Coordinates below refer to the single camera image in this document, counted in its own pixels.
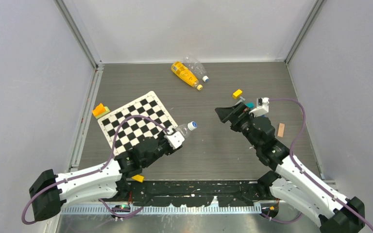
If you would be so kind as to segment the black white chessboard mat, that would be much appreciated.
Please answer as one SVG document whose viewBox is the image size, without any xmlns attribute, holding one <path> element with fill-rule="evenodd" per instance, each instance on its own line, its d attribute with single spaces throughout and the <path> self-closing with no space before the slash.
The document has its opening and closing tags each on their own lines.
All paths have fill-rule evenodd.
<svg viewBox="0 0 373 233">
<path fill-rule="evenodd" d="M 113 139 L 120 123 L 134 115 L 148 117 L 166 129 L 178 126 L 156 93 L 149 91 L 147 94 L 98 119 L 98 124 L 110 146 L 113 144 Z M 148 120 L 138 117 L 132 118 L 126 121 L 118 132 L 114 155 L 117 156 L 130 150 L 142 139 L 157 136 L 162 131 L 162 128 Z"/>
</svg>

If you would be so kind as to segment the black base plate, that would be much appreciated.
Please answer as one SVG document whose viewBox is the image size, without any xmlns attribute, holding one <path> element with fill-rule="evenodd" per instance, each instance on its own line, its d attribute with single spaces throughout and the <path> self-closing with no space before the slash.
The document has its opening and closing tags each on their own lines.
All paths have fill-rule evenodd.
<svg viewBox="0 0 373 233">
<path fill-rule="evenodd" d="M 279 178 L 277 173 L 269 171 L 255 181 L 130 181 L 108 201 L 130 201 L 135 206 L 201 207 L 217 200 L 220 207 L 252 206 L 260 200 L 275 199 L 270 187 Z"/>
</svg>

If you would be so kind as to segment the tan wooden block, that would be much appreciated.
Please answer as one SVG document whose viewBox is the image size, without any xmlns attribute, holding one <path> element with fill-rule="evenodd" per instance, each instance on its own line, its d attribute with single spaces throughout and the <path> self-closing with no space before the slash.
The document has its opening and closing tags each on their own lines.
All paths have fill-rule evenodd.
<svg viewBox="0 0 373 233">
<path fill-rule="evenodd" d="M 278 137 L 283 137 L 285 132 L 285 124 L 284 123 L 279 123 L 278 125 L 278 131 L 277 131 L 277 136 Z"/>
</svg>

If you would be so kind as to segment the yellow block near base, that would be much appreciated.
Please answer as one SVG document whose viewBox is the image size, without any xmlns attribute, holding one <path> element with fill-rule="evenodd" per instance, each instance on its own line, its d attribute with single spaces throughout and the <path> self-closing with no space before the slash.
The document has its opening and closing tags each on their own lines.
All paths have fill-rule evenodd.
<svg viewBox="0 0 373 233">
<path fill-rule="evenodd" d="M 145 179 L 145 177 L 144 176 L 142 176 L 142 175 L 134 175 L 134 176 L 132 176 L 131 177 L 134 181 L 137 181 L 137 182 L 139 182 L 139 183 L 143 183 L 144 182 L 144 179 Z"/>
</svg>

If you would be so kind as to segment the yellow juice bottle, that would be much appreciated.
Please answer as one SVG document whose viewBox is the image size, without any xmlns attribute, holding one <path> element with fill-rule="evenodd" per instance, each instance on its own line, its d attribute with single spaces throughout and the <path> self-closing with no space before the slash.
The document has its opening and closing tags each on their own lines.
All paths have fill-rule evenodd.
<svg viewBox="0 0 373 233">
<path fill-rule="evenodd" d="M 196 76 L 181 62 L 177 61 L 171 65 L 172 72 L 189 86 L 201 91 L 203 86 L 200 84 Z"/>
</svg>

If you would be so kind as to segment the clear bottle blue cap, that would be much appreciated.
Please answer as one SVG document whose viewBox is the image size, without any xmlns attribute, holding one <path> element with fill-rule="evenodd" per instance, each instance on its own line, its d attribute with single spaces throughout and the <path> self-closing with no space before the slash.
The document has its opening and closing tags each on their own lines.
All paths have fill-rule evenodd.
<svg viewBox="0 0 373 233">
<path fill-rule="evenodd" d="M 204 83 L 209 81 L 209 77 L 207 72 L 203 66 L 203 64 L 191 55 L 186 55 L 184 57 L 184 65 L 199 79 L 201 79 Z"/>
</svg>

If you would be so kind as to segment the blue Pocari Sweat cap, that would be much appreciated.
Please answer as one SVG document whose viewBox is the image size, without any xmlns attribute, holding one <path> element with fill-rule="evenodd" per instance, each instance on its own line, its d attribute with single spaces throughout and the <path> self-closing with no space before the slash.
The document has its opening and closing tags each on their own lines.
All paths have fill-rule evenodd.
<svg viewBox="0 0 373 233">
<path fill-rule="evenodd" d="M 187 124 L 187 127 L 190 131 L 193 131 L 193 130 L 197 129 L 198 125 L 195 121 L 191 121 Z"/>
</svg>

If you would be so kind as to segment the teal block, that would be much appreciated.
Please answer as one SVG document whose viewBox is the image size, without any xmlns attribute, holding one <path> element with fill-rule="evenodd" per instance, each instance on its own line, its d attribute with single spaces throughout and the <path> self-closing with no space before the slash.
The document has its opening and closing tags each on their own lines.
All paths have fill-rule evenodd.
<svg viewBox="0 0 373 233">
<path fill-rule="evenodd" d="M 254 108 L 254 104 L 252 102 L 246 103 L 246 106 L 250 109 Z"/>
</svg>

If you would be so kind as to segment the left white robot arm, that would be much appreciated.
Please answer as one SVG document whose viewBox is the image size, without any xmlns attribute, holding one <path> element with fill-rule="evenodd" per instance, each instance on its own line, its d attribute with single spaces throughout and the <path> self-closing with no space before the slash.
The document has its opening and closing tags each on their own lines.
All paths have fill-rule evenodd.
<svg viewBox="0 0 373 233">
<path fill-rule="evenodd" d="M 85 201 L 126 200 L 130 193 L 127 179 L 139 175 L 163 155 L 173 154 L 184 141 L 180 132 L 158 139 L 147 137 L 132 149 L 90 168 L 59 174 L 52 169 L 43 171 L 29 188 L 31 200 L 27 206 L 33 209 L 34 221 L 47 220 Z"/>
</svg>

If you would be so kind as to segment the clear plastic bottle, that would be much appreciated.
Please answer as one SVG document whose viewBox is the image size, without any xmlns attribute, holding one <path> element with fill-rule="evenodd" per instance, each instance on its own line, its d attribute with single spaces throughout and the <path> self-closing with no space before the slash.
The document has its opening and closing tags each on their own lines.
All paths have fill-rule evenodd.
<svg viewBox="0 0 373 233">
<path fill-rule="evenodd" d="M 182 137 L 183 139 L 187 139 L 191 135 L 192 131 L 188 129 L 187 124 L 188 123 L 178 125 L 177 127 L 174 128 L 175 136 L 177 138 Z"/>
</svg>

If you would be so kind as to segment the orange green block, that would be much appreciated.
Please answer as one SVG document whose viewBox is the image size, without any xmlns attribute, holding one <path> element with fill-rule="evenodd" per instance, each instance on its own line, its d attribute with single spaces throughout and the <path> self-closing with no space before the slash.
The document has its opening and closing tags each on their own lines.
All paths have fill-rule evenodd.
<svg viewBox="0 0 373 233">
<path fill-rule="evenodd" d="M 107 106 L 104 106 L 102 103 L 97 105 L 92 111 L 92 114 L 96 119 L 99 119 L 108 113 L 110 113 L 110 109 Z"/>
</svg>

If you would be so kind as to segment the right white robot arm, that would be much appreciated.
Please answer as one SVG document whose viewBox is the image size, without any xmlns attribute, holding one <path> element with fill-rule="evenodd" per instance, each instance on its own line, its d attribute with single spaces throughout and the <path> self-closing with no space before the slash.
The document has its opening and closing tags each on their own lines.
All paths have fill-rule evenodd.
<svg viewBox="0 0 373 233">
<path fill-rule="evenodd" d="M 271 168 L 258 179 L 258 194 L 295 207 L 313 221 L 322 233 L 358 233 L 365 227 L 365 205 L 357 197 L 348 198 L 330 187 L 290 154 L 275 137 L 271 121 L 255 115 L 245 104 L 215 109 L 222 123 L 243 134 L 254 147 L 262 164 Z"/>
</svg>

